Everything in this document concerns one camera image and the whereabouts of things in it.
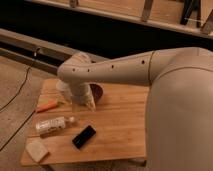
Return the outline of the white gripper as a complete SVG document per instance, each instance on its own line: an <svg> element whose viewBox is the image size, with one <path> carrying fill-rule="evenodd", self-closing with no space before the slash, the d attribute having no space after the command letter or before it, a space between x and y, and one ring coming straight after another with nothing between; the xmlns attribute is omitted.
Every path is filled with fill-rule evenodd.
<svg viewBox="0 0 213 171"><path fill-rule="evenodd" d="M91 87L88 83L70 84L71 99L75 104L86 105L90 110L96 109Z"/></svg>

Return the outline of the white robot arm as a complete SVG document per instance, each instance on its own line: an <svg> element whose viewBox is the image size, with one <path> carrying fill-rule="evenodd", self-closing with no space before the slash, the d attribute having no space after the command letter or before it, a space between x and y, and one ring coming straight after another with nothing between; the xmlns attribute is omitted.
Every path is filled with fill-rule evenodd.
<svg viewBox="0 0 213 171"><path fill-rule="evenodd" d="M57 75L79 104L92 100L91 82L148 86L148 171L213 171L213 51L153 50L97 63L78 52Z"/></svg>

